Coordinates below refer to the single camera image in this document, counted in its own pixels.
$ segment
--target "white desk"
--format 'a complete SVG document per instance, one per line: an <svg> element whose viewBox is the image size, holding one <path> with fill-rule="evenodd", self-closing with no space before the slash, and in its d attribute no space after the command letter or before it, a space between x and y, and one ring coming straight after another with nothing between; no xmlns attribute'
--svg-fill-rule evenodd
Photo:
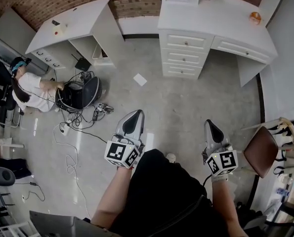
<svg viewBox="0 0 294 237"><path fill-rule="evenodd" d="M43 23L26 54L32 53L54 69L73 68L80 55L93 66L114 64L124 58L125 41L118 28L109 0L96 0L56 15ZM52 20L67 26L61 35L53 33ZM101 49L108 59L103 58Z"/></svg>
<svg viewBox="0 0 294 237"><path fill-rule="evenodd" d="M245 85L278 56L264 22L249 20L260 10L242 0L163 0L158 28L164 76L197 79L209 50L216 49L237 55Z"/></svg>

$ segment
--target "white paper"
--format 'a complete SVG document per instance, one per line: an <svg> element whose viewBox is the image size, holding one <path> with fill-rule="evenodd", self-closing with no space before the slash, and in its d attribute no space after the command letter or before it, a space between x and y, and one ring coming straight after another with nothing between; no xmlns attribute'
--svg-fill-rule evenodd
<svg viewBox="0 0 294 237"><path fill-rule="evenodd" d="M141 74L136 74L135 77L133 78L140 86L143 86L147 80L141 75Z"/></svg>

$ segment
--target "hand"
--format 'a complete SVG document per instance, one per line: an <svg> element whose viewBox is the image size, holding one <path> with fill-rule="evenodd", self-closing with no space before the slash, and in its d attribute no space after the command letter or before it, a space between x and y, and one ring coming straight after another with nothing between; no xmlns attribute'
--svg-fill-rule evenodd
<svg viewBox="0 0 294 237"><path fill-rule="evenodd" d="M64 83L63 82L58 82L57 83L57 88L63 90L64 89Z"/></svg>

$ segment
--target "black office chair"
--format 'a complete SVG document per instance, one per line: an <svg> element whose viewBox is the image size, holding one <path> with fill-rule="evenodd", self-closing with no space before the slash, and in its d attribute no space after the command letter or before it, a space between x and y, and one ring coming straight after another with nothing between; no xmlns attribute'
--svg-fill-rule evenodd
<svg viewBox="0 0 294 237"><path fill-rule="evenodd" d="M0 61L0 123L2 127L6 121L6 112L12 111L16 107L12 96L11 78L11 74Z"/></svg>
<svg viewBox="0 0 294 237"><path fill-rule="evenodd" d="M15 183L15 175L8 168L0 167L0 186L12 186Z"/></svg>

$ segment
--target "knee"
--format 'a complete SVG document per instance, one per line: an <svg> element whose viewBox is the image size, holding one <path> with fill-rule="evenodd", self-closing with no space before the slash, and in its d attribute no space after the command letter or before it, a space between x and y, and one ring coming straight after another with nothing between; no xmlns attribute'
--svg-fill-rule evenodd
<svg viewBox="0 0 294 237"><path fill-rule="evenodd" d="M161 151L159 151L158 149L152 149L152 150L146 151L143 154L141 160L154 161L156 159L162 159L162 158L165 158L165 157Z"/></svg>

